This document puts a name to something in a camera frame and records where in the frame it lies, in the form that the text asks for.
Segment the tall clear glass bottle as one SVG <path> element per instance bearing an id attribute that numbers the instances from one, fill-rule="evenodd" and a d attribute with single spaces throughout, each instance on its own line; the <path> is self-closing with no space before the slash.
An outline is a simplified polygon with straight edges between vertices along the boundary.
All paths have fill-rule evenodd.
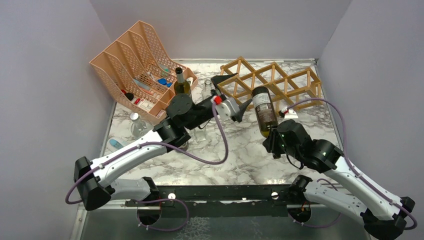
<path id="1" fill-rule="evenodd" d="M 201 96 L 203 100 L 206 100 L 212 95 L 212 90 L 214 89 L 213 82 L 210 79 L 204 81 L 203 89 L 201 91 Z"/>

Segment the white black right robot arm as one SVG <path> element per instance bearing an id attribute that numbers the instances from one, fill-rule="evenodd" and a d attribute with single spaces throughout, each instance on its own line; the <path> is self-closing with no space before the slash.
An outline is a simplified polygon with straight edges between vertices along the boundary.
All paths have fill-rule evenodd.
<path id="1" fill-rule="evenodd" d="M 324 174 L 350 193 L 325 187 L 300 174 L 284 194 L 292 202 L 322 204 L 359 222 L 378 240 L 394 240 L 408 230 L 406 218 L 415 206 L 410 197 L 399 197 L 375 183 L 333 143 L 311 139 L 299 122 L 289 119 L 268 127 L 262 144 L 275 159 L 285 155 L 298 160 L 302 167 Z"/>

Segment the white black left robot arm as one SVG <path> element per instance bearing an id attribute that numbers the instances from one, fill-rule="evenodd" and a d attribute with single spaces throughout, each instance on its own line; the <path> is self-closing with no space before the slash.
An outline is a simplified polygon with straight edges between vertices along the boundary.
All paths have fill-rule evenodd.
<path id="1" fill-rule="evenodd" d="M 113 200 L 140 200 L 144 205 L 152 205 L 159 198 L 159 191 L 151 178 L 128 180 L 119 179 L 120 176 L 173 150 L 208 165 L 224 163 L 229 154 L 224 134 L 221 137 L 225 153 L 219 161 L 201 159 L 180 147 L 191 138 L 189 130 L 198 128 L 210 119 L 215 119 L 220 132 L 224 131 L 221 120 L 231 119 L 240 123 L 251 103 L 250 99 L 238 103 L 218 88 L 211 90 L 211 96 L 199 103 L 194 103 L 188 94 L 176 94 L 165 109 L 166 117 L 139 139 L 103 157 L 89 160 L 83 156 L 77 159 L 74 164 L 74 185 L 66 194 L 65 202 L 74 204 L 69 197 L 77 189 L 80 203 L 87 211 L 96 210 Z"/>

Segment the dark labelled wine bottle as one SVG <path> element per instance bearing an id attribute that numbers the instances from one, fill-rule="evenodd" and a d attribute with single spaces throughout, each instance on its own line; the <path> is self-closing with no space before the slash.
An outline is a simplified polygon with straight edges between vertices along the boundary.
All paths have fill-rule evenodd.
<path id="1" fill-rule="evenodd" d="M 251 96 L 259 131 L 264 138 L 267 138 L 271 128 L 278 126 L 269 89 L 265 86 L 258 86 L 252 90 Z"/>

